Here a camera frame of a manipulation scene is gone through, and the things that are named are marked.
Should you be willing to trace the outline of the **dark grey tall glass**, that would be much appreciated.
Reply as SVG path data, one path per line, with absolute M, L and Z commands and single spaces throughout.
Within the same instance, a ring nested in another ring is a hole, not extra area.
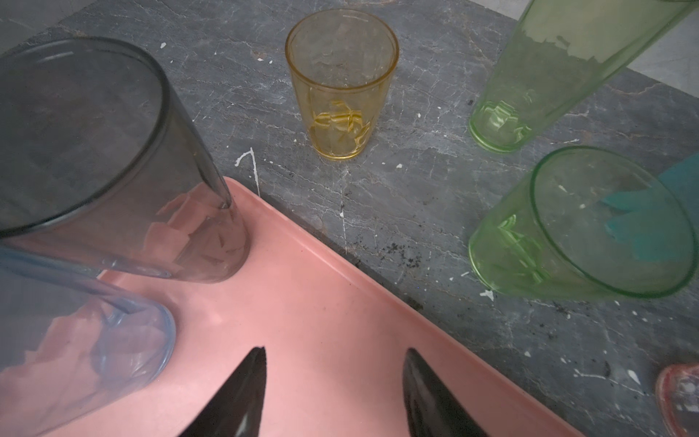
M 112 38 L 1 58 L 1 242 L 56 260 L 222 282 L 243 217 L 160 64 Z

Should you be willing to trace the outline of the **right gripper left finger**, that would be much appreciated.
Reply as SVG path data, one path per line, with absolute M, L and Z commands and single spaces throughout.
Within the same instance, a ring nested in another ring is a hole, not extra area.
M 258 436 L 266 383 L 266 351 L 255 347 L 180 436 Z

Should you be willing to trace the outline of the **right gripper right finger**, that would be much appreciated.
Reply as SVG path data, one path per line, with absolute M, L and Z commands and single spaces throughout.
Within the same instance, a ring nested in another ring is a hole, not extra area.
M 402 388 L 411 436 L 487 436 L 414 348 L 406 351 Z

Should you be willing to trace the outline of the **blue tall glass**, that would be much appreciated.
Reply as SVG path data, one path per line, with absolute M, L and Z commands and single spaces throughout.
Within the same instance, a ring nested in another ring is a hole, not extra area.
M 144 388 L 175 341 L 165 306 L 2 249 L 2 435 L 40 436 Z

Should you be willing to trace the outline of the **green tall glass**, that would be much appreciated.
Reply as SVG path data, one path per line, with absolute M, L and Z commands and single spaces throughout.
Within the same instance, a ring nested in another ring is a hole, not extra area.
M 475 105 L 469 131 L 511 153 L 697 9 L 695 1 L 531 1 Z

